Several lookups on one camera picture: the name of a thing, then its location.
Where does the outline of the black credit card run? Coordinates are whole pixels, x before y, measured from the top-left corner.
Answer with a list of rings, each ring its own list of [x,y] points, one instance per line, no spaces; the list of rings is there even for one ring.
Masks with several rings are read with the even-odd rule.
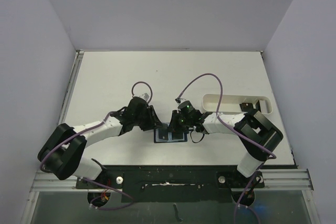
[[[157,140],[160,142],[166,142],[169,140],[169,133],[167,128],[161,127],[157,130]]]
[[[173,132],[172,142],[186,142],[185,133],[183,132]]]

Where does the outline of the blue leather card holder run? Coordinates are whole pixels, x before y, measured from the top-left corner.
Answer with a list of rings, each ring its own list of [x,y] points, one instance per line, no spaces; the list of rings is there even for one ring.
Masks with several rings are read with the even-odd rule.
[[[172,142],[172,133],[169,132],[169,140],[166,141],[166,142],[160,142],[157,140],[157,137],[158,137],[158,129],[154,129],[154,143],[182,143],[182,142]]]

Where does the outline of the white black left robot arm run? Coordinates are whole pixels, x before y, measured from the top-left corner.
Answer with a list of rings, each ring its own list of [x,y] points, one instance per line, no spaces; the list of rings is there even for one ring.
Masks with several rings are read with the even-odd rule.
[[[118,137],[139,127],[150,131],[162,126],[154,106],[141,97],[134,97],[128,106],[108,112],[101,121],[78,126],[58,125],[39,151],[40,169],[58,179],[70,176],[87,178],[96,188],[105,185],[107,175],[96,161],[83,156],[88,145],[110,137]]]

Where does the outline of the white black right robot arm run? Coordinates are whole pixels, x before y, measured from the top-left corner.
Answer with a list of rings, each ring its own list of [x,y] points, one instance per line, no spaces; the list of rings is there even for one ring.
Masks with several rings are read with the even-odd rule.
[[[283,139],[282,132],[260,111],[250,109],[240,114],[204,112],[195,109],[190,101],[182,102],[172,112],[167,130],[172,133],[196,131],[202,134],[237,135],[247,153],[237,165],[234,182],[241,187],[253,179],[253,173],[269,159],[275,159],[275,148]]]

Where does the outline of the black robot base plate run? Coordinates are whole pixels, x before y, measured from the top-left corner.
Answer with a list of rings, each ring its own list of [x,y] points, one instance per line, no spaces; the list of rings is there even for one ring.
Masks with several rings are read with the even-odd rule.
[[[254,180],[236,166],[135,166],[108,165],[96,182],[122,190],[122,202],[231,202],[231,194],[245,187],[264,188],[262,173]]]

